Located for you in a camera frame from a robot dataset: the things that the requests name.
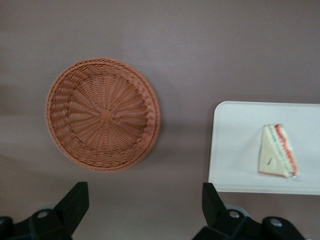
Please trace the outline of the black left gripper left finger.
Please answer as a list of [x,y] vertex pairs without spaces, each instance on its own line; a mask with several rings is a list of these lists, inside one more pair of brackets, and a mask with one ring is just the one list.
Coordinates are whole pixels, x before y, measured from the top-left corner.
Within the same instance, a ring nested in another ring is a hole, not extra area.
[[78,182],[53,208],[44,208],[27,219],[13,223],[0,217],[2,240],[71,240],[89,209],[87,182]]

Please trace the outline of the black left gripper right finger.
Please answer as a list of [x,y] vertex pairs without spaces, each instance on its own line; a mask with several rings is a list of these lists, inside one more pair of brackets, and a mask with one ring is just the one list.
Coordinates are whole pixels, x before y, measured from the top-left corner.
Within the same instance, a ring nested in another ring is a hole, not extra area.
[[267,216],[261,223],[237,208],[227,208],[212,183],[202,184],[202,212],[207,226],[195,240],[303,240],[287,219]]

